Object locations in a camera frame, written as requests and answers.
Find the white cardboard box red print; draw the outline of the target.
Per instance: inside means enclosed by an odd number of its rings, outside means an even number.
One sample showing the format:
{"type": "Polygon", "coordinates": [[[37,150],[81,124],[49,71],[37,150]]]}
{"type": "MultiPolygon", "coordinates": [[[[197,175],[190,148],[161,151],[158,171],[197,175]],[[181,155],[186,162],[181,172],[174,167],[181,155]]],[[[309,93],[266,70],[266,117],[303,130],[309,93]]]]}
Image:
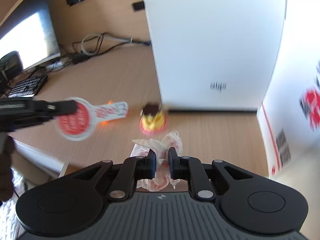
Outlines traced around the white cardboard box red print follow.
{"type": "Polygon", "coordinates": [[[270,84],[257,112],[268,176],[319,138],[319,29],[285,20],[270,84]]]}

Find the white computer case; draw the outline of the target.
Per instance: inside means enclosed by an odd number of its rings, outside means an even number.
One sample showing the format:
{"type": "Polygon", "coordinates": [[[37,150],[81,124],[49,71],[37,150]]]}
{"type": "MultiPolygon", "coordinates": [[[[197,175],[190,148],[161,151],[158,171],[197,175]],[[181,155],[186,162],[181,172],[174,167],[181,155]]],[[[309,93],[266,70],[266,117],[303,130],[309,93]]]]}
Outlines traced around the white computer case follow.
{"type": "Polygon", "coordinates": [[[286,0],[144,0],[162,105],[256,111],[281,43],[286,0]]]}

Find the red white round fan card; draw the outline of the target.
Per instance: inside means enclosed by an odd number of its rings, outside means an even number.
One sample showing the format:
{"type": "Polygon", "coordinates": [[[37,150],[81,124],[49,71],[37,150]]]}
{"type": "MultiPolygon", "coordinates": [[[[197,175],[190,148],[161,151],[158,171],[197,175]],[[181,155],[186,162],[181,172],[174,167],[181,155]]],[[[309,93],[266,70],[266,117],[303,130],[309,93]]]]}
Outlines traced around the red white round fan card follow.
{"type": "Polygon", "coordinates": [[[56,118],[56,129],[62,137],[70,141],[82,141],[90,137],[95,128],[104,121],[106,113],[110,113],[109,121],[127,117],[129,105],[125,101],[94,106],[87,100],[73,97],[77,110],[73,114],[56,118]]]}

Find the white red wrapper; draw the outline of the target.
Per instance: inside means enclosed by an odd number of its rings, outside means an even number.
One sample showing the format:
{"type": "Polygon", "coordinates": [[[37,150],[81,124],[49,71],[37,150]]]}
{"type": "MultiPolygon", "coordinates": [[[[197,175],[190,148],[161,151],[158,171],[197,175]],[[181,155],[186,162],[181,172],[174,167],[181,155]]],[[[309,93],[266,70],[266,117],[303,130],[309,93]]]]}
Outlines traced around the white red wrapper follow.
{"type": "Polygon", "coordinates": [[[149,150],[156,154],[156,171],[153,179],[141,179],[137,182],[138,189],[145,189],[150,192],[161,191],[171,185],[173,189],[180,180],[173,180],[169,168],[169,148],[173,147],[178,156],[182,155],[183,143],[178,131],[168,133],[161,141],[156,139],[135,139],[130,157],[148,155],[149,150]]]}

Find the black keyboard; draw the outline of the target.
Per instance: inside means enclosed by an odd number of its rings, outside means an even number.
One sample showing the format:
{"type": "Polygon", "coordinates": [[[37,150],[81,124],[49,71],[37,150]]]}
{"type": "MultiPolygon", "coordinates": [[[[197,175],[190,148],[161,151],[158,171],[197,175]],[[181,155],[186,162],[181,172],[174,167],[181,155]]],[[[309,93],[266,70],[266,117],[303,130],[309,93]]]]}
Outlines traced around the black keyboard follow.
{"type": "Polygon", "coordinates": [[[26,97],[30,98],[36,96],[42,87],[46,84],[48,75],[32,76],[26,80],[20,81],[14,85],[8,97],[26,97]]]}

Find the orange plastic toy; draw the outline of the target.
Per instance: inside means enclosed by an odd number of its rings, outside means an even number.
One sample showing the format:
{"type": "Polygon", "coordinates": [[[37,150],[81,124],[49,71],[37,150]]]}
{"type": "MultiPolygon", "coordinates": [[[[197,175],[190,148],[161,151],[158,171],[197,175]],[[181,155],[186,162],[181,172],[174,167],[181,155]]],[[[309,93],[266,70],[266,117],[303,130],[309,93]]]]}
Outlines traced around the orange plastic toy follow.
{"type": "MultiPolygon", "coordinates": [[[[112,103],[114,103],[114,101],[109,100],[107,104],[111,105],[112,103]]],[[[108,125],[109,116],[110,116],[110,113],[106,113],[106,116],[104,117],[105,120],[100,122],[101,126],[107,126],[108,125]]]]}

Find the computer monitor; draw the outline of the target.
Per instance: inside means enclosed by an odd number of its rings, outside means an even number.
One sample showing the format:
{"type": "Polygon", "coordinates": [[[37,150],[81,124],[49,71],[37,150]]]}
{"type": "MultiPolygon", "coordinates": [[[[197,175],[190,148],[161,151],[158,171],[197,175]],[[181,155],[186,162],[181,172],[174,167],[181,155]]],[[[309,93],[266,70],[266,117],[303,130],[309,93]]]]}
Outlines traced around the computer monitor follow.
{"type": "Polygon", "coordinates": [[[48,0],[23,0],[1,25],[1,57],[15,51],[23,70],[61,56],[48,0]]]}

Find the yellow duck toy black hat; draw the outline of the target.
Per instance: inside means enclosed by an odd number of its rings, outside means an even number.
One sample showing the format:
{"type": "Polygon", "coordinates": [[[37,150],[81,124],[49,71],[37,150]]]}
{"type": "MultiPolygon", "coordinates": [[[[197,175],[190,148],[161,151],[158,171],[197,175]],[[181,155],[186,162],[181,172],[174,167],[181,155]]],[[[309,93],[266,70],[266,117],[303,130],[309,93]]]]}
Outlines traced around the yellow duck toy black hat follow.
{"type": "Polygon", "coordinates": [[[147,103],[140,113],[140,130],[147,135],[162,132],[167,125],[167,113],[160,104],[147,103]]]}

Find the black desk gadget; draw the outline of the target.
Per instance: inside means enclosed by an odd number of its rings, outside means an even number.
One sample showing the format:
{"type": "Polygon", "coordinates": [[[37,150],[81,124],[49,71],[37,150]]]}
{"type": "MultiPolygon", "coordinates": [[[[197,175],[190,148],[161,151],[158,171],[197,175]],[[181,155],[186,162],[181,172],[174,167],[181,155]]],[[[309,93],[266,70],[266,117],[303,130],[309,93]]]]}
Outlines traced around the black desk gadget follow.
{"type": "Polygon", "coordinates": [[[11,81],[20,75],[22,70],[22,62],[17,51],[11,51],[1,58],[1,73],[7,81],[11,81]]]}

